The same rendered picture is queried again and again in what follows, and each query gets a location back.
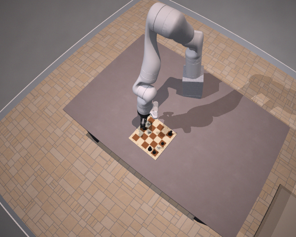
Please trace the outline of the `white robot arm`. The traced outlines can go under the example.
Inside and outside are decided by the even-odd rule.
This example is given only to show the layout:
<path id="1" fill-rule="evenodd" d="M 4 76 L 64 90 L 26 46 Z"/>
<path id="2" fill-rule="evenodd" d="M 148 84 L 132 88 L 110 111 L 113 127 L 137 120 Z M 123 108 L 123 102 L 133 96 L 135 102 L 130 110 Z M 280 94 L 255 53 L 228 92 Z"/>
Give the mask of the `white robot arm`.
<path id="1" fill-rule="evenodd" d="M 185 51 L 186 75 L 197 79 L 201 74 L 204 34 L 194 30 L 180 11 L 157 2 L 150 8 L 145 25 L 144 57 L 140 75 L 133 85 L 137 95 L 137 110 L 142 115 L 158 118 L 158 102 L 152 100 L 157 90 L 150 85 L 156 82 L 161 60 L 157 46 L 157 34 L 187 47 Z"/>

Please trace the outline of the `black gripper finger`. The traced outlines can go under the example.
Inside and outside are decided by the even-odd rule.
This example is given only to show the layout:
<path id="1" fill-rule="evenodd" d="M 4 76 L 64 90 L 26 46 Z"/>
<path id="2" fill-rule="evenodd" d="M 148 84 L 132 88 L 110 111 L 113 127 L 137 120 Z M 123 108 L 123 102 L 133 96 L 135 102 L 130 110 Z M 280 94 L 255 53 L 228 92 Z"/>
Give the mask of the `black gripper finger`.
<path id="1" fill-rule="evenodd" d="M 146 122 L 147 122 L 147 117 L 146 117 L 146 120 L 144 120 L 144 118 L 140 119 L 140 128 L 145 129 Z"/>

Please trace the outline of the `brown and cream chessboard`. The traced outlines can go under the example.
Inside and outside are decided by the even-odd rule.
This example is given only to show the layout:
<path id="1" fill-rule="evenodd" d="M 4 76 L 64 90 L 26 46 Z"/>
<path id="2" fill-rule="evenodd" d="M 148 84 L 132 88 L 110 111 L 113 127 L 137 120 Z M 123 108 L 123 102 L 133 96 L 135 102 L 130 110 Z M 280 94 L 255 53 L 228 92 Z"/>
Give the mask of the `brown and cream chessboard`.
<path id="1" fill-rule="evenodd" d="M 139 126 L 129 139 L 156 160 L 177 134 L 172 131 L 172 136 L 169 136 L 168 133 L 171 129 L 158 119 L 153 119 L 151 115 L 147 117 L 147 121 L 149 121 L 149 126 L 145 126 L 146 130 Z M 147 131 L 150 133 L 147 134 Z M 164 145 L 161 145 L 162 142 Z M 160 145 L 160 150 L 156 148 L 158 145 Z M 149 146 L 152 151 L 148 151 Z M 156 154 L 152 153 L 154 150 Z"/>

